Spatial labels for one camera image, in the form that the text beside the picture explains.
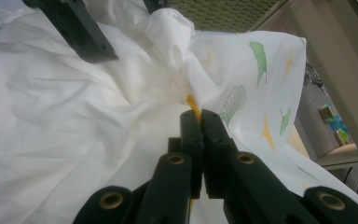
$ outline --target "wicker surface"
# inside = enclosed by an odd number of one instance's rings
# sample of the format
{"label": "wicker surface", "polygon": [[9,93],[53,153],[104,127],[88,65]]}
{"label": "wicker surface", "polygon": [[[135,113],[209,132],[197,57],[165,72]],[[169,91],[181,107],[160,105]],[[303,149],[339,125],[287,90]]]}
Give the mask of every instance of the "wicker surface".
{"label": "wicker surface", "polygon": [[170,7],[193,21],[198,30],[242,33],[278,3],[279,0],[171,0]]}

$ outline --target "wrinkled fabric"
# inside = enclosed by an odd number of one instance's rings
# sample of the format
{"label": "wrinkled fabric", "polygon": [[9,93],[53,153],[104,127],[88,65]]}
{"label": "wrinkled fabric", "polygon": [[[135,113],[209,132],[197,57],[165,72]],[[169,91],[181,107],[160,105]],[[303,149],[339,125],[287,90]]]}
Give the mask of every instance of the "wrinkled fabric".
{"label": "wrinkled fabric", "polygon": [[[141,186],[168,138],[180,136],[188,95],[220,114],[239,150],[259,156],[291,191],[323,185],[358,202],[285,144],[304,39],[196,32],[179,12],[149,15],[142,1],[86,4],[119,60],[86,63],[40,11],[0,10],[0,224],[72,223],[96,190]],[[227,223],[222,202],[204,189],[190,223]]]}

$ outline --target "bed sheet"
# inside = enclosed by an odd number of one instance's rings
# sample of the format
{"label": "bed sheet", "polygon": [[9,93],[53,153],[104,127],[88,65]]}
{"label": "bed sheet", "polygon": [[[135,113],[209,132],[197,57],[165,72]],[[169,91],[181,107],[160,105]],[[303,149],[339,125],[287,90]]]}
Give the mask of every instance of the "bed sheet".
{"label": "bed sheet", "polygon": [[[142,185],[180,136],[188,95],[294,193],[322,185],[358,202],[285,144],[305,39],[195,31],[179,12],[150,16],[138,0],[85,2],[119,60],[86,63],[40,11],[0,10],[0,224],[72,223],[96,190]],[[201,198],[190,223],[227,223],[221,201],[204,188]]]}

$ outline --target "green woven mat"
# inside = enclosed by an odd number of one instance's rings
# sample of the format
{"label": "green woven mat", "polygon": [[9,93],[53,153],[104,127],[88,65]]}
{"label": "green woven mat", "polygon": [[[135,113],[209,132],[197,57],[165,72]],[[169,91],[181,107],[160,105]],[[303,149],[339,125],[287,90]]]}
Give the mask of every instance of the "green woven mat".
{"label": "green woven mat", "polygon": [[243,33],[280,0],[171,0],[170,7],[194,22],[197,30]]}

